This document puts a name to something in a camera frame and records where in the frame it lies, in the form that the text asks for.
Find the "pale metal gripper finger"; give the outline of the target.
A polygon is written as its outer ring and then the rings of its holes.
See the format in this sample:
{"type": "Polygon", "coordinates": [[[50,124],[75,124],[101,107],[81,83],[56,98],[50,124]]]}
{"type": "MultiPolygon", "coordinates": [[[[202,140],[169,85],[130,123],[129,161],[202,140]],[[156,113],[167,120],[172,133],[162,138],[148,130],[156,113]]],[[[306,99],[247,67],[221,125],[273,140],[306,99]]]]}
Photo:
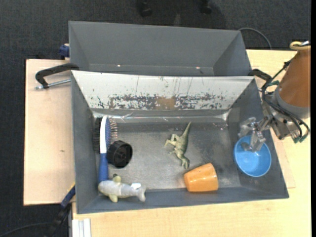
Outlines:
{"type": "Polygon", "coordinates": [[[251,152],[258,152],[261,150],[264,142],[265,142],[265,137],[262,134],[262,131],[260,130],[252,130],[246,131],[243,133],[243,136],[247,135],[248,133],[251,133],[250,136],[250,142],[243,142],[243,149],[246,151],[251,151],[251,152]]]}
{"type": "Polygon", "coordinates": [[[258,124],[256,122],[255,117],[250,117],[246,119],[245,121],[241,122],[239,124],[240,131],[238,133],[239,137],[246,136],[249,132],[255,132],[258,130],[258,124]]]}

